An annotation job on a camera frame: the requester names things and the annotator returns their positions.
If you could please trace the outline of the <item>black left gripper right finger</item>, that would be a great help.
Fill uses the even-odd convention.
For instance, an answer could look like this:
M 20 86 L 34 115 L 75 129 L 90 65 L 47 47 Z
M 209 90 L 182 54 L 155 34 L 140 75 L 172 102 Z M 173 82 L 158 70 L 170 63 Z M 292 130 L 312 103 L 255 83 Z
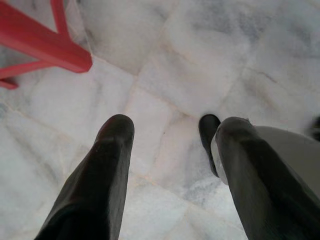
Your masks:
M 320 199 L 248 120 L 225 119 L 214 141 L 248 240 L 320 240 Z

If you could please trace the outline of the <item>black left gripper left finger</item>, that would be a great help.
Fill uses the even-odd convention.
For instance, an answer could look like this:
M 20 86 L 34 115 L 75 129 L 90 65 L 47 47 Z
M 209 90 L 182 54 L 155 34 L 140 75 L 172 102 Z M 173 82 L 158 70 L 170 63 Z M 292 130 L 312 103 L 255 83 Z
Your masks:
M 135 128 L 116 114 L 65 181 L 34 240 L 118 240 Z

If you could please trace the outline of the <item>black robot left foot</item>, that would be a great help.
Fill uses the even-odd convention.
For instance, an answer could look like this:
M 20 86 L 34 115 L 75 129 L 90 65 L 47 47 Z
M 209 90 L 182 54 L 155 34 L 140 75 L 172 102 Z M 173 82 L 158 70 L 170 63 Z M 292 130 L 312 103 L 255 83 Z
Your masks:
M 202 146 L 207 154 L 210 169 L 214 176 L 218 178 L 217 169 L 211 151 L 211 142 L 221 121 L 213 114 L 206 114 L 201 117 L 198 123 L 199 136 Z

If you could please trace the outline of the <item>black robot foot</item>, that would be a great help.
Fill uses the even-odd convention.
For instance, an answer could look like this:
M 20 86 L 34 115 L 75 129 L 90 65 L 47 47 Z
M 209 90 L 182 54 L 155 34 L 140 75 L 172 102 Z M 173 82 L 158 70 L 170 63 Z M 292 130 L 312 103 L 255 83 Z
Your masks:
M 221 121 L 213 114 L 206 114 L 201 117 L 198 123 L 199 136 L 202 146 L 207 154 L 210 169 L 214 176 L 218 178 L 217 169 L 211 151 L 211 142 Z
M 320 116 L 318 116 L 311 124 L 309 133 L 314 140 L 320 142 Z

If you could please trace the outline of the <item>black robot right foot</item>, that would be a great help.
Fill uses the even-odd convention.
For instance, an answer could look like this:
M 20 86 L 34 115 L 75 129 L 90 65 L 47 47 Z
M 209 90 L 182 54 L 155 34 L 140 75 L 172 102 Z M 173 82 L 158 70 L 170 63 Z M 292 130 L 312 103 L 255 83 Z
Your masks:
M 320 116 L 318 116 L 311 124 L 309 133 L 314 140 L 320 142 Z

